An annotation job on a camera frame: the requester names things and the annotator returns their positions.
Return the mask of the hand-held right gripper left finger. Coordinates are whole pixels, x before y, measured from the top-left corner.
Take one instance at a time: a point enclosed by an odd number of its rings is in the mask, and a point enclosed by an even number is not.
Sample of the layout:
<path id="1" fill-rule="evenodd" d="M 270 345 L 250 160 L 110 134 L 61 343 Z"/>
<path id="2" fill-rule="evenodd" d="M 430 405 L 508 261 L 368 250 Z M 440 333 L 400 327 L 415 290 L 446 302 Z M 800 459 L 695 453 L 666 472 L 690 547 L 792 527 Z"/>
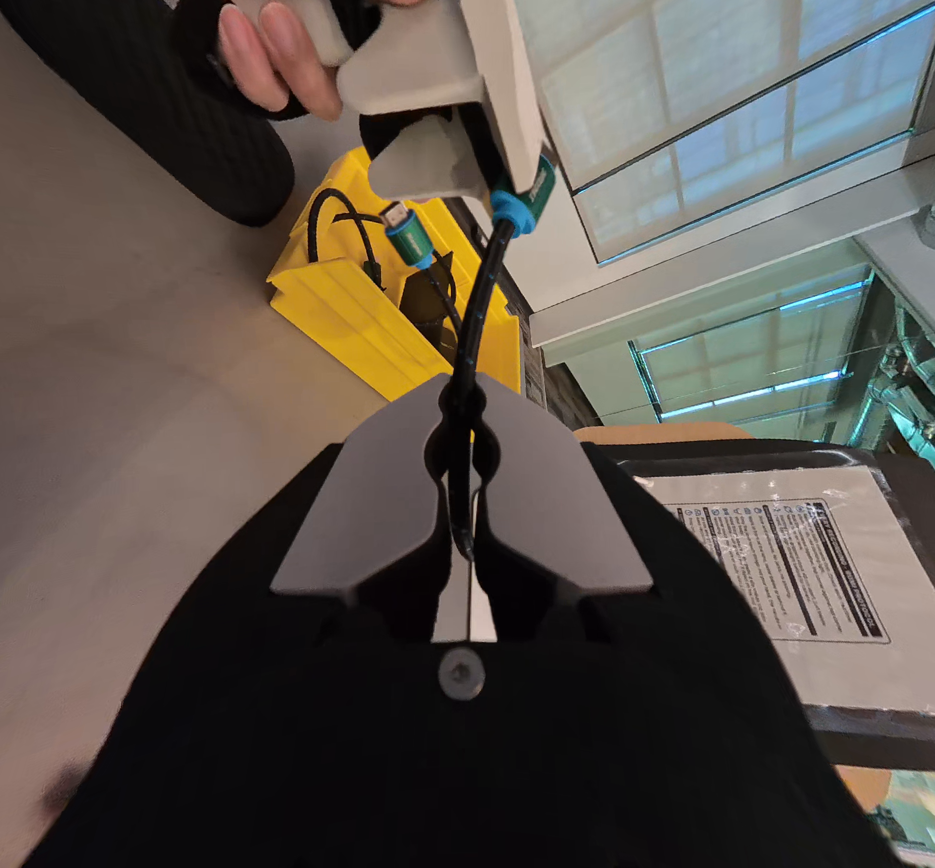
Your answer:
<path id="1" fill-rule="evenodd" d="M 438 374 L 382 407 L 344 441 L 270 590 L 348 599 L 406 558 L 450 570 L 448 519 L 427 445 L 441 423 L 449 376 Z"/>

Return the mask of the yellow plastic bin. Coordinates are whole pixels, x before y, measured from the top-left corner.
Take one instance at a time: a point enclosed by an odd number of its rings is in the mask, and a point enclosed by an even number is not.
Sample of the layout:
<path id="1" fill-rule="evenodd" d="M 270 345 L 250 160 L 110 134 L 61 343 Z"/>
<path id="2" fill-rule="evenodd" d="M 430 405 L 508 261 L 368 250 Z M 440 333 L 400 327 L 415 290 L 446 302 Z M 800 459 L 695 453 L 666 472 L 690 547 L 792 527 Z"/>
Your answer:
<path id="1" fill-rule="evenodd" d="M 363 146 L 333 162 L 297 219 L 267 277 L 272 308 L 394 401 L 419 377 L 400 348 L 399 304 L 408 267 L 387 239 L 387 201 L 368 182 Z"/>

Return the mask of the black bin divider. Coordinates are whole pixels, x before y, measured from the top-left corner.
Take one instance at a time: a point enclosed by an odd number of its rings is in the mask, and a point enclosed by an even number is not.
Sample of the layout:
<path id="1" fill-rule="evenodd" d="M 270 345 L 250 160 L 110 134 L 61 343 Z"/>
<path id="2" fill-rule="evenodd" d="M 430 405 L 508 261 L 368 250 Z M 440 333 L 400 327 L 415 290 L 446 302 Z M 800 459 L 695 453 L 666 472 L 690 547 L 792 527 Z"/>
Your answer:
<path id="1" fill-rule="evenodd" d="M 423 380 L 450 375 L 457 358 L 470 280 L 452 251 L 436 250 L 427 269 L 416 269 L 403 284 L 398 307 L 400 348 Z"/>

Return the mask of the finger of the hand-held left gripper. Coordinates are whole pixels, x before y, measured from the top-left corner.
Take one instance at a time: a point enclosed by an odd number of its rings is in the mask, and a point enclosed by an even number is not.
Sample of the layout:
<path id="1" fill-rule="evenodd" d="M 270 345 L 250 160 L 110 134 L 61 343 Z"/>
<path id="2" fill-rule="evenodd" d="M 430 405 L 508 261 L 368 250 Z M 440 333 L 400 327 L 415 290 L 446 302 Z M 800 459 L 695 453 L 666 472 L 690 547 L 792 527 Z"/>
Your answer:
<path id="1" fill-rule="evenodd" d="M 488 123 L 482 104 L 435 104 L 360 114 L 368 182 L 384 200 L 484 198 Z"/>
<path id="2" fill-rule="evenodd" d="M 494 126 L 519 194 L 534 185 L 545 130 L 514 0 L 460 0 Z"/>

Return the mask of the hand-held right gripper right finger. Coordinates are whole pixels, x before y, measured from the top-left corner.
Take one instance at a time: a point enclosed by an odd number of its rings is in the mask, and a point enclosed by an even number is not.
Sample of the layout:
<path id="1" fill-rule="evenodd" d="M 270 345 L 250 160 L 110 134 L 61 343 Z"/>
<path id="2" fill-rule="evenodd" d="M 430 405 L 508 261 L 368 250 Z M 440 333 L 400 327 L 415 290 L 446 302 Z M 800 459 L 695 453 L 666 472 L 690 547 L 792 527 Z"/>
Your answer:
<path id="1" fill-rule="evenodd" d="M 477 386 L 475 540 L 486 590 L 537 580 L 577 597 L 648 592 L 651 574 L 574 434 L 494 379 Z"/>

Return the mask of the framed instruction sign board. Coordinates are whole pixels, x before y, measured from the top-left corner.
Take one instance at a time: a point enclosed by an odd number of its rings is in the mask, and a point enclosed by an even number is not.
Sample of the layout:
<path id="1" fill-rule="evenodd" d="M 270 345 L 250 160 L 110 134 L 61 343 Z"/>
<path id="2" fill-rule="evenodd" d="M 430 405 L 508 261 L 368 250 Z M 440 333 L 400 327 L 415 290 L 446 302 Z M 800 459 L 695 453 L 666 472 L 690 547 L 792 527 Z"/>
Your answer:
<path id="1" fill-rule="evenodd" d="M 933 469 L 712 424 L 585 428 L 722 565 L 825 752 L 910 838 L 933 820 Z"/>

